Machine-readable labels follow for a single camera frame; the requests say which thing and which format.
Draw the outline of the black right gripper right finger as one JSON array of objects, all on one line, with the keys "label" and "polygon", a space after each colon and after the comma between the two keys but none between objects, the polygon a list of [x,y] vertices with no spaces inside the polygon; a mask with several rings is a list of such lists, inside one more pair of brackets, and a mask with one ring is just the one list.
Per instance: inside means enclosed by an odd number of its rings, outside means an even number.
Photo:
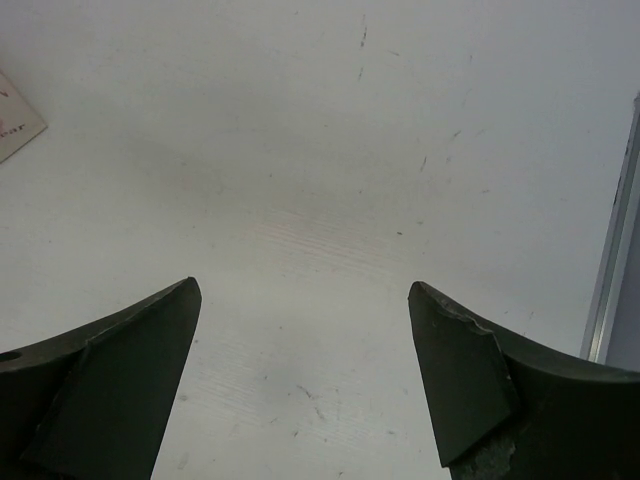
[{"label": "black right gripper right finger", "polygon": [[570,356],[417,281],[413,342],[454,479],[635,479],[639,375]]}]

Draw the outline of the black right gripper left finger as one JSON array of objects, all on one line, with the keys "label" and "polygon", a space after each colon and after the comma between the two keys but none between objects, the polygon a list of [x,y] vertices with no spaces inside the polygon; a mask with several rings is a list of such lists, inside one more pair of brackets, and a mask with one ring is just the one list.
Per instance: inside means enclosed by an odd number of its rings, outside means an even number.
[{"label": "black right gripper left finger", "polygon": [[188,277],[2,353],[2,478],[150,478],[200,309]]}]

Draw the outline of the beige paper gift bag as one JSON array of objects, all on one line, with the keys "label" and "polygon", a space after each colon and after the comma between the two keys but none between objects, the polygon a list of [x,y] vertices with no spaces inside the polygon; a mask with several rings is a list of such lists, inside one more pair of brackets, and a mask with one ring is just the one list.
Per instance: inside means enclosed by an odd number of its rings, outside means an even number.
[{"label": "beige paper gift bag", "polygon": [[1,73],[0,91],[0,162],[3,163],[44,132],[47,124],[4,73]]}]

